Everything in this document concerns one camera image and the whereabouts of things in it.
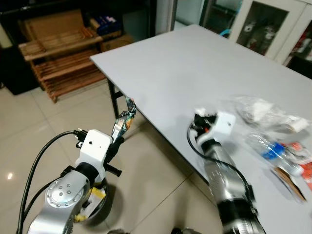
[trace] white cabinet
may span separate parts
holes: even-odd
[[[229,39],[275,59],[306,5],[297,0],[243,0]]]
[[[312,5],[308,4],[285,43],[275,57],[275,61],[287,65],[292,56],[307,57],[305,50],[312,44]]]

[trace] plastic bottle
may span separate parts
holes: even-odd
[[[262,133],[251,133],[247,136],[246,143],[273,166],[284,169],[288,174],[300,176],[303,173],[301,166],[287,159],[285,148],[269,136]]]

